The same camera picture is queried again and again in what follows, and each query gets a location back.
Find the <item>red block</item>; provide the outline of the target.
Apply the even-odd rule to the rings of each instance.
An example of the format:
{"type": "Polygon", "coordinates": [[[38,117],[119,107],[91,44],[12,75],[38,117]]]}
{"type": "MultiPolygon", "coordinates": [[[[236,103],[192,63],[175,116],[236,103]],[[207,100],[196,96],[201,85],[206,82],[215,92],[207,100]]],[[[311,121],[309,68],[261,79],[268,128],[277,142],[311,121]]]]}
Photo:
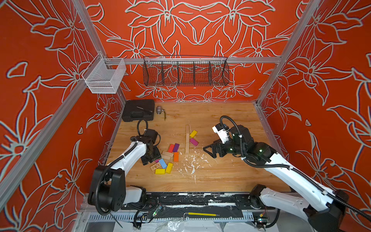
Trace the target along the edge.
{"type": "Polygon", "coordinates": [[[174,147],[175,147],[174,144],[170,144],[170,146],[168,148],[168,152],[173,153],[174,152],[174,147]]]}

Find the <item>purple block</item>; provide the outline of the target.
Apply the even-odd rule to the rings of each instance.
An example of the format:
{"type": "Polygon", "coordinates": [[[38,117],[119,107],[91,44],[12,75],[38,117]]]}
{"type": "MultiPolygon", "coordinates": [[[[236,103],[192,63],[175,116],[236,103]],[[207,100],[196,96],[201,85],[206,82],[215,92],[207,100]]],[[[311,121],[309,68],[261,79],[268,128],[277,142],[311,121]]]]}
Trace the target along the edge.
{"type": "Polygon", "coordinates": [[[174,148],[173,148],[173,152],[178,152],[179,147],[180,147],[179,144],[175,144],[175,145],[174,145],[174,148]]]}

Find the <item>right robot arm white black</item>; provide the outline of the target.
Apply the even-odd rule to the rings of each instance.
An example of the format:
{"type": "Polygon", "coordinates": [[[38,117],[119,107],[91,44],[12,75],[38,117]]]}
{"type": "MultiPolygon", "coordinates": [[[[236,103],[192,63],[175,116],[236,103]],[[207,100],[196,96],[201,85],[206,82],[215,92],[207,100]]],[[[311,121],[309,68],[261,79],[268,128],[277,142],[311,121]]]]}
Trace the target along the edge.
{"type": "Polygon", "coordinates": [[[306,220],[317,232],[338,232],[347,209],[370,220],[370,215],[348,204],[349,196],[342,190],[332,190],[288,162],[267,143],[255,142],[248,128],[236,124],[229,116],[221,116],[213,127],[219,137],[203,147],[212,158],[231,154],[253,168],[264,169],[278,177],[299,194],[294,197],[258,184],[249,193],[249,205],[254,209],[274,207],[306,220]]]}

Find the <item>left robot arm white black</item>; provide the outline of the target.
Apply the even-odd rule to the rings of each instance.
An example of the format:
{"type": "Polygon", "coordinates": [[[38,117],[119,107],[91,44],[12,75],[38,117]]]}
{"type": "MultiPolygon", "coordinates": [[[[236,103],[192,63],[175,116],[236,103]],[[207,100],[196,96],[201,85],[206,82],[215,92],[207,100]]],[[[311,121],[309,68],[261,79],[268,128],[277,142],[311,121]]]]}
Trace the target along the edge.
{"type": "Polygon", "coordinates": [[[148,165],[161,159],[156,140],[158,132],[148,128],[148,121],[141,119],[137,123],[137,136],[130,138],[129,147],[114,161],[99,165],[93,172],[88,193],[88,204],[106,216],[116,212],[123,205],[139,203],[144,198],[145,189],[127,186],[126,176],[134,164],[141,160],[148,165]]]}

